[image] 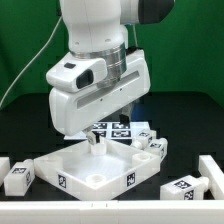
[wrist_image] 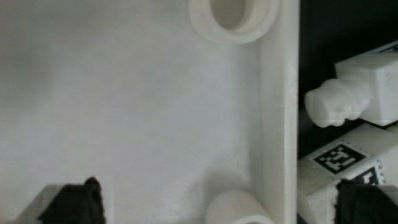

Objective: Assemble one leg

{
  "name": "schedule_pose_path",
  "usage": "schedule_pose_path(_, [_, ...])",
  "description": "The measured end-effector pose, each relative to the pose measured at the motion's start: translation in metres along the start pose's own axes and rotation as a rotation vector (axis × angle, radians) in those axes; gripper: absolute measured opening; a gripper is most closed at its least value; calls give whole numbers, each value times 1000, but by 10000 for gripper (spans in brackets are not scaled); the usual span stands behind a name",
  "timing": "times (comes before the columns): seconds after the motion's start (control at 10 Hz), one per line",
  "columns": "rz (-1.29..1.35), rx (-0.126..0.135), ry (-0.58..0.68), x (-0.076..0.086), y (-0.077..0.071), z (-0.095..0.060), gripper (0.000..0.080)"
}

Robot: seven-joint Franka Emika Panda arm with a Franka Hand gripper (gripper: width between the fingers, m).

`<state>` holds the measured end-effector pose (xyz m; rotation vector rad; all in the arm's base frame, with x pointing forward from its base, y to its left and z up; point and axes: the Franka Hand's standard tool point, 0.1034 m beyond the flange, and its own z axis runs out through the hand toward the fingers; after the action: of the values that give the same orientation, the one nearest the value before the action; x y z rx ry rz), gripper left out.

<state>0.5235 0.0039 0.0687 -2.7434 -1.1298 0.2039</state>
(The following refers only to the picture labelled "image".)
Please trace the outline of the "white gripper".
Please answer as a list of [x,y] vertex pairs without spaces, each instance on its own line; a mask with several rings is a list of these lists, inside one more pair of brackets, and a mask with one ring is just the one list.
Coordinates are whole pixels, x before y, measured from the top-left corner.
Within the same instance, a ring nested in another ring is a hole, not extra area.
[[[67,136],[77,134],[149,91],[144,51],[136,50],[126,60],[127,70],[110,87],[100,86],[102,80],[75,93],[52,88],[49,105],[52,122],[58,132]],[[120,114],[119,118],[120,123],[129,123],[128,116]],[[96,143],[96,135],[92,131],[86,137],[90,144]]]

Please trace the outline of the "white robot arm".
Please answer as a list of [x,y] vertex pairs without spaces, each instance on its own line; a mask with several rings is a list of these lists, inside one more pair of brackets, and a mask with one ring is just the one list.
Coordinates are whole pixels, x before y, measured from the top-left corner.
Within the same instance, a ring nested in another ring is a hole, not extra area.
[[73,136],[82,131],[94,145],[92,125],[150,89],[144,51],[128,46],[127,25],[163,21],[175,0],[59,0],[68,30],[69,52],[46,74],[55,129]]

